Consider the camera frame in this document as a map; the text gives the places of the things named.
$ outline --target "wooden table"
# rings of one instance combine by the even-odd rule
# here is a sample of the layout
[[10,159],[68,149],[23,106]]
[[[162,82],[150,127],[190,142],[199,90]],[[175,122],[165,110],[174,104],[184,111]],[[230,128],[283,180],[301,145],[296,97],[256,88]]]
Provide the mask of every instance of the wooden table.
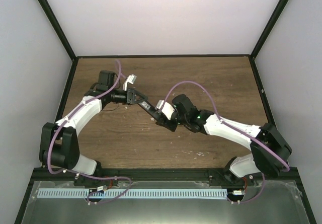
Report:
[[[137,75],[133,86],[152,104],[164,99],[174,84],[191,80],[210,92],[221,116],[255,125],[267,121],[247,57],[123,58],[121,63],[125,75]],[[80,102],[101,70],[115,70],[114,59],[79,60],[64,115]],[[192,84],[177,87],[168,102],[181,93],[199,109],[212,110],[207,95]],[[249,153],[236,143],[192,133],[182,126],[170,132],[137,105],[119,105],[110,111],[116,107],[107,105],[78,138],[80,152],[104,168],[223,167],[232,157]]]

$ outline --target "black metal frame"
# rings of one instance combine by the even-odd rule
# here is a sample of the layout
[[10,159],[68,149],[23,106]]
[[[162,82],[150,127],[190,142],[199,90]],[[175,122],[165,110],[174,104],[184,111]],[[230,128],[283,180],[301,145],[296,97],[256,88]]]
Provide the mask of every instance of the black metal frame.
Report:
[[[269,103],[260,79],[260,76],[257,71],[255,59],[259,54],[261,48],[263,47],[266,39],[268,38],[270,32],[272,31],[275,23],[277,22],[279,16],[281,15],[283,9],[285,8],[287,2],[289,0],[279,0],[277,3],[266,27],[264,28],[258,42],[256,43],[252,53],[249,54],[209,54],[209,55],[102,55],[102,56],[76,56],[73,52],[56,16],[54,15],[49,3],[47,0],[38,0],[45,14],[47,15],[50,23],[52,24],[57,36],[59,37],[62,45],[64,46],[66,52],[68,53],[72,65],[70,68],[70,72],[68,75],[67,83],[63,92],[63,96],[59,105],[59,109],[56,115],[56,120],[62,118],[63,111],[65,109],[65,105],[67,102],[68,94],[70,91],[70,87],[72,84],[72,80],[76,71],[77,63],[80,58],[152,58],[152,57],[241,57],[245,56],[249,58],[251,68],[253,70],[254,78],[259,90],[259,94],[261,96],[261,100],[264,106],[264,110],[269,123],[275,125],[275,121],[269,107]],[[221,179],[220,176],[217,176],[222,169],[103,169],[103,172],[109,176],[128,176],[132,178],[134,181],[209,181],[210,185],[221,185],[226,188],[235,188],[240,183],[236,185],[229,185]],[[254,180],[261,179],[261,175],[255,174]],[[24,212],[29,200],[29,196],[32,190],[33,183],[35,181],[74,181],[74,175],[71,173],[60,173],[57,175],[51,175],[47,169],[44,168],[35,168],[33,174],[31,176],[30,182],[28,184],[26,194],[22,201],[19,213],[17,215],[17,219],[15,223],[21,223]],[[292,167],[290,172],[282,172],[281,175],[274,180],[294,180],[298,189],[302,192],[302,201],[305,206],[308,218],[310,223],[316,223],[313,212],[311,210],[310,204],[308,202],[300,175],[298,173],[297,168]],[[79,179],[75,184],[82,184],[87,187],[97,186],[97,181],[95,180],[84,180]]]

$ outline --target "wood grain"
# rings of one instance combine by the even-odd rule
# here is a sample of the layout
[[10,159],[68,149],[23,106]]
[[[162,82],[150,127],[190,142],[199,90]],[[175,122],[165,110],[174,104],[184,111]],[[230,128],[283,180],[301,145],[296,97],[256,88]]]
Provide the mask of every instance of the wood grain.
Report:
[[[152,104],[183,80],[203,85],[213,96],[219,114],[247,124],[263,125],[267,119],[246,57],[124,58],[122,72],[137,75],[137,90]],[[71,111],[101,70],[115,70],[114,59],[80,59],[64,114]],[[207,95],[197,86],[178,86],[170,100],[184,93],[199,109],[210,109]],[[104,110],[114,109],[109,104]],[[120,105],[96,115],[79,135],[83,155],[105,168],[211,168],[223,167],[234,156],[248,154],[244,147],[216,136],[176,132],[157,126],[139,106]]]

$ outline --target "robotic arm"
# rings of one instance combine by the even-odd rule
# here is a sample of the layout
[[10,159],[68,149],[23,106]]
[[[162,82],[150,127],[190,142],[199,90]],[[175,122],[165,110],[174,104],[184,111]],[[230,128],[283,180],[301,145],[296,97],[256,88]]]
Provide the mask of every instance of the robotic arm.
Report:
[[147,96],[136,89],[128,88],[128,84],[133,84],[136,80],[135,75],[128,76],[122,90],[113,89],[103,97],[86,103],[110,89],[114,83],[114,76],[115,73],[112,71],[101,71],[94,88],[85,93],[82,101],[75,109],[84,105],[82,108],[71,118],[69,116],[75,109],[56,123],[46,123],[43,126],[39,152],[41,162],[47,164],[50,142],[57,128],[65,122],[52,150],[50,159],[52,165],[74,170],[78,173],[99,175],[101,164],[80,154],[77,136],[84,126],[111,102],[125,105],[138,104],[156,120],[157,125],[170,131],[175,131],[178,125],[183,125],[193,133],[200,132],[206,135],[224,137],[249,149],[252,152],[251,154],[232,158],[224,168],[225,178],[231,183],[235,182],[237,178],[257,172],[276,177],[283,169],[283,165],[257,143],[223,124],[222,120],[265,143],[266,147],[283,161],[287,161],[292,152],[290,146],[272,124],[266,123],[259,127],[224,118],[219,119],[211,111],[198,110],[184,94],[176,96],[172,100],[172,104],[160,100],[155,107],[147,100]]

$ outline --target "white wall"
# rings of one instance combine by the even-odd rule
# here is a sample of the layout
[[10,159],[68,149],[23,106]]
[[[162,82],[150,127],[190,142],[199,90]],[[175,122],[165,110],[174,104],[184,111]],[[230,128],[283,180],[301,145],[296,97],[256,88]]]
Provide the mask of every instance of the white wall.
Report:
[[37,0],[0,0],[0,223],[14,223],[71,61]]
[[322,223],[321,9],[322,0],[290,0],[256,60],[317,223]]
[[278,0],[48,0],[76,55],[247,54]]

